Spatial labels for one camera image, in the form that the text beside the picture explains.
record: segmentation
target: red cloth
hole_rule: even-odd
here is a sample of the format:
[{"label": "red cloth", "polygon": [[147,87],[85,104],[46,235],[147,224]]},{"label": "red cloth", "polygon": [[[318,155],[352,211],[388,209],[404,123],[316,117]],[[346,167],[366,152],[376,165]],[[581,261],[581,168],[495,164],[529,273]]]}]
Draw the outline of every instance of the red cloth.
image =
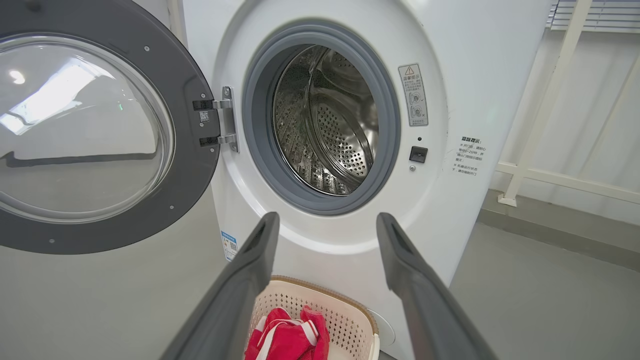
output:
[{"label": "red cloth", "polygon": [[322,313],[305,306],[300,319],[277,307],[260,319],[244,360],[327,360],[329,332]]}]

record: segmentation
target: door hinge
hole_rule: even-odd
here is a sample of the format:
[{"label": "door hinge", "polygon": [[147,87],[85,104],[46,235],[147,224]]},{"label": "door hinge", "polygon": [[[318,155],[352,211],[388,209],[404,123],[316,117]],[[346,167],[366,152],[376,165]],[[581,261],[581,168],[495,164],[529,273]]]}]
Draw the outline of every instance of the door hinge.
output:
[{"label": "door hinge", "polygon": [[218,143],[229,144],[231,151],[239,152],[236,136],[236,116],[234,115],[234,97],[231,86],[222,87],[222,100],[198,100],[193,102],[194,110],[220,110],[220,131],[226,135],[218,136]]}]

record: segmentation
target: gray floor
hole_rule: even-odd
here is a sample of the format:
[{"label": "gray floor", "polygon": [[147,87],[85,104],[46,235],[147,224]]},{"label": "gray floor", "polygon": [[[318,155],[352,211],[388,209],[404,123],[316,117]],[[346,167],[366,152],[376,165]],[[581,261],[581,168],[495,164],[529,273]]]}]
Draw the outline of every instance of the gray floor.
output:
[{"label": "gray floor", "polygon": [[640,272],[640,226],[516,196],[518,207],[489,190],[476,222]]},{"label": "gray floor", "polygon": [[640,358],[633,270],[476,224],[451,290],[501,360]]}]

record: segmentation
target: barcode label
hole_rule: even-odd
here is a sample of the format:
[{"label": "barcode label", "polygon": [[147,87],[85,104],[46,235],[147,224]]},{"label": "barcode label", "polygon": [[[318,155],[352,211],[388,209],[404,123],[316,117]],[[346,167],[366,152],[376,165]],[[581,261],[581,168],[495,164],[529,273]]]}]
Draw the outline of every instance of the barcode label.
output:
[{"label": "barcode label", "polygon": [[200,112],[200,122],[209,122],[209,112],[201,111]]},{"label": "barcode label", "polygon": [[236,242],[236,238],[224,231],[220,232],[222,233],[222,246],[225,249],[225,258],[232,261],[238,253],[238,243]]}]

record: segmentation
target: laundry basket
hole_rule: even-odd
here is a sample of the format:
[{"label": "laundry basket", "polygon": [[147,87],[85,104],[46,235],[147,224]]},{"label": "laundry basket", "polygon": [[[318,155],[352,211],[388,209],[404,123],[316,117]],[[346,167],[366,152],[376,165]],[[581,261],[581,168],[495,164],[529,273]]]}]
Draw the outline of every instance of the laundry basket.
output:
[{"label": "laundry basket", "polygon": [[255,299],[249,336],[260,318],[275,307],[298,317],[304,305],[322,312],[331,343],[328,360],[377,360],[380,352],[378,326],[363,305],[309,282],[273,276]]}]

